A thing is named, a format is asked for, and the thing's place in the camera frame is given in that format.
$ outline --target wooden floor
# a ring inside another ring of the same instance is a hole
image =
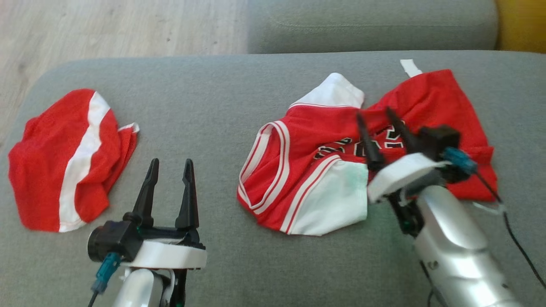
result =
[[[28,89],[83,58],[246,53],[246,0],[0,0],[0,151]]]

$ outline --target white trim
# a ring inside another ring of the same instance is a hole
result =
[[[340,104],[340,105],[324,105],[324,104],[314,104],[314,103],[305,103],[305,102],[294,102],[293,104],[290,105],[290,108],[292,107],[298,107],[298,106],[306,106],[306,107],[319,107],[319,108],[355,108],[355,109],[358,109],[357,107],[353,106],[353,105],[348,105],[348,104]]]
[[[387,145],[394,145],[394,144],[400,144],[401,146],[400,147],[387,147]],[[384,142],[383,143],[383,148],[404,148],[404,142],[400,141],[400,142]]]
[[[64,171],[61,193],[59,196],[59,232],[77,229],[85,223],[76,211],[74,197],[78,183],[89,174],[91,157],[98,151],[100,141],[100,123],[110,107],[99,93],[95,92],[89,101],[87,121],[89,127],[81,138],[80,145],[68,160]]]
[[[326,173],[327,168],[329,168],[330,165],[334,164],[333,161],[340,161],[340,160],[341,158],[339,157],[339,155],[331,155],[328,158],[322,160],[321,163],[317,166],[317,168],[313,171],[313,173],[309,175],[309,177],[300,186],[299,190],[294,196],[294,199],[292,199],[290,207],[288,208],[288,211],[286,212],[286,215],[284,216],[284,221],[282,222],[282,226],[279,229],[280,231],[288,233],[288,226],[290,226],[290,222],[296,212],[296,209],[298,208],[298,204],[300,203],[300,201],[303,201],[307,188],[316,184],[320,180],[320,178],[324,176],[324,173]]]
[[[252,173],[262,160],[273,129],[275,129],[275,131],[277,132],[280,141],[280,155],[277,173],[275,175],[275,178],[271,182],[271,185],[265,191],[261,201],[257,204],[252,204],[246,193],[244,182],[252,175]],[[286,183],[286,180],[288,179],[288,174],[290,172],[288,162],[289,148],[290,134],[288,132],[288,127],[286,127],[286,125],[282,121],[268,123],[263,126],[258,132],[256,140],[254,141],[254,145],[252,146],[252,150],[249,153],[246,162],[243,165],[243,168],[241,169],[241,173],[239,174],[239,187],[237,189],[237,193],[239,194],[239,196],[243,199],[243,201],[248,205],[250,209],[254,210],[255,214],[261,214],[262,212],[264,212],[265,209],[267,209],[269,205],[271,205],[271,203],[277,198],[282,188],[284,187],[284,184]]]
[[[118,131],[122,131],[122,130],[127,129],[127,128],[132,128],[133,133],[138,133],[140,131],[140,126],[136,122],[125,125],[125,126],[119,128]]]

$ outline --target gray fabric surface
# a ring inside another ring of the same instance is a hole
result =
[[[496,148],[493,163],[514,232],[546,276],[544,55],[385,51],[89,60],[37,81],[0,157],[2,305],[85,306],[99,267],[86,254],[91,230],[132,208],[154,157],[161,167],[153,217],[158,226],[174,225],[190,157],[209,259],[205,269],[188,274],[187,306],[424,306],[429,285],[390,207],[371,205],[366,221],[315,238],[261,228],[235,198],[237,176],[264,123],[281,117],[331,72],[343,74],[372,104],[406,80],[401,58],[413,58],[423,71],[454,71]],[[120,125],[138,122],[139,144],[99,219],[64,234],[31,232],[19,222],[7,180],[8,149],[28,119],[81,87],[98,90]],[[526,306],[544,306],[546,292],[501,218],[468,209],[515,294]],[[120,286],[113,278],[96,306],[110,305]]]
[[[250,0],[248,52],[494,49],[494,0]]]

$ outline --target red fabric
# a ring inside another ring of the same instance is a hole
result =
[[[389,123],[386,107],[394,109],[413,132],[423,126],[442,124],[460,131],[460,148],[479,164],[481,174],[494,190],[497,189],[496,175],[490,165],[493,147],[489,146],[470,101],[451,71],[439,70],[408,79],[366,110],[302,104],[291,107],[285,117],[274,122],[284,123],[287,131],[281,131],[283,135],[280,135],[278,129],[272,130],[263,158],[252,174],[246,180],[242,179],[251,204],[269,195],[272,189],[267,191],[276,179],[280,162],[281,140],[289,139],[289,144],[286,144],[289,148],[288,163],[283,167],[289,168],[289,173],[282,190],[261,214],[250,208],[240,188],[237,193],[239,202],[256,216],[258,223],[279,230],[299,187],[325,158],[339,155],[345,161],[366,162],[359,142],[357,112],[366,118],[369,132],[374,135],[387,161],[390,163],[402,157],[406,151],[397,147],[402,146],[402,141]],[[258,139],[264,137],[264,128],[258,133]],[[448,188],[460,199],[493,200],[475,176]]]
[[[9,179],[25,227],[58,232],[60,198],[66,196],[73,197],[75,211],[83,222],[94,220],[108,207],[107,193],[134,151],[137,137],[130,127],[118,132],[114,113],[105,103],[107,108],[103,109],[108,111],[99,123],[99,143],[87,139],[98,146],[90,158],[90,167],[87,169],[76,158],[71,164],[77,173],[88,173],[77,182],[73,195],[61,195],[67,165],[80,144],[86,142],[82,137],[90,127],[88,114],[95,94],[90,89],[68,93],[30,119],[22,140],[10,151]]]

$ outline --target red jersey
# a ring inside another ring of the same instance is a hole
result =
[[[368,173],[357,112],[387,162],[406,154],[386,107],[413,132],[442,124],[461,132],[460,149],[496,189],[493,147],[450,70],[410,78],[365,110],[363,101],[364,93],[334,73],[292,104],[285,117],[260,129],[237,192],[258,223],[288,234],[322,235],[365,219]],[[448,188],[458,198],[492,200],[475,176]]]

